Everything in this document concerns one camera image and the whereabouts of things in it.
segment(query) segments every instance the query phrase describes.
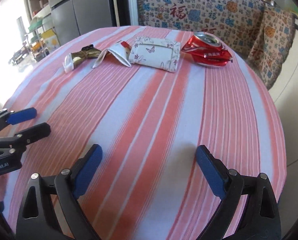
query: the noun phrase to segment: white cloth pouch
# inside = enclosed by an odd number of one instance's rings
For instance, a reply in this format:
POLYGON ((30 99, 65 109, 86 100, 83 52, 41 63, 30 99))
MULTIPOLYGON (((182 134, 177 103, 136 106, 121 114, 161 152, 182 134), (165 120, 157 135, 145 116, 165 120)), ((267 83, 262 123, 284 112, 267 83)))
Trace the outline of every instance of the white cloth pouch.
POLYGON ((169 72, 175 72, 180 57, 181 43, 168 39, 138 37, 132 46, 129 62, 169 72))
POLYGON ((95 61, 95 64, 92 68, 98 67, 101 62, 104 60, 105 55, 110 52, 117 60, 119 60, 122 64, 124 64, 127 67, 131 67, 130 62, 128 61, 129 54, 130 54, 130 45, 126 43, 125 41, 119 41, 118 43, 110 46, 109 48, 103 50, 97 60, 95 61))

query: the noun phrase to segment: striped tablecloth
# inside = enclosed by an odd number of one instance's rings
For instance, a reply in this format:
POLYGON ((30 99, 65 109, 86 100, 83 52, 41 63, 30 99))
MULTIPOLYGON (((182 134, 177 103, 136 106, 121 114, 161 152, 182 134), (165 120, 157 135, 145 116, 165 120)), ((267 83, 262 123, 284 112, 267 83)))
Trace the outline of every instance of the striped tablecloth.
MULTIPOLYGON (((182 54, 176 73, 128 68, 110 56, 96 69, 89 60, 64 72, 69 52, 91 43, 101 50, 119 40, 132 44, 141 35, 184 44, 192 33, 140 26, 87 33, 43 59, 6 103, 15 111, 33 106, 38 117, 1 136, 41 122, 52 129, 30 145, 22 169, 9 174, 4 215, 13 229, 30 175, 57 174, 94 143, 104 157, 79 202, 103 240, 195 239, 220 202, 194 159, 201 144, 243 175, 265 172, 276 198, 281 194, 286 154, 280 119, 262 81, 235 53, 223 69, 198 66, 182 54)), ((59 210, 56 199, 54 205, 59 210)))

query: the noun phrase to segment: gold wrapper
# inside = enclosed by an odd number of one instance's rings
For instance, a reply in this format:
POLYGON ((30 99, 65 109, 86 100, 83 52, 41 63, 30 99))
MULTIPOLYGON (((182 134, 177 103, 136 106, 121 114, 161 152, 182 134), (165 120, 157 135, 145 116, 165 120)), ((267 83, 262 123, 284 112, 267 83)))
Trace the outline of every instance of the gold wrapper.
POLYGON ((73 68, 76 69, 87 58, 98 58, 100 53, 101 50, 96 49, 92 44, 83 47, 79 52, 71 53, 71 57, 73 60, 73 68))

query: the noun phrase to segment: crumpled wrapper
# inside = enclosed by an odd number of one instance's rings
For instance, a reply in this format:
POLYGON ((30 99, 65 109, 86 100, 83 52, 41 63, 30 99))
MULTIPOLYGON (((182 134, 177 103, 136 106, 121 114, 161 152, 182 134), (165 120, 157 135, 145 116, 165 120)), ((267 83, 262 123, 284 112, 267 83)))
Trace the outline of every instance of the crumpled wrapper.
POLYGON ((69 53, 65 57, 65 61, 63 62, 65 72, 69 73, 73 71, 87 58, 98 58, 100 53, 101 50, 96 49, 92 44, 83 47, 79 52, 69 53))

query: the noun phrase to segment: can lid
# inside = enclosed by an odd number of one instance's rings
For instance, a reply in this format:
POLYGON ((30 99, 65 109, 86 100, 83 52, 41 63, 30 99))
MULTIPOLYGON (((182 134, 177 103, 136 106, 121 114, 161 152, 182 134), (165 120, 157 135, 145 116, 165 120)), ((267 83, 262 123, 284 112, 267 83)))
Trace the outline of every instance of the can lid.
POLYGON ((208 45, 214 46, 214 47, 220 47, 221 43, 213 36, 208 35, 206 33, 193 33, 194 36, 196 36, 201 41, 207 43, 208 45))

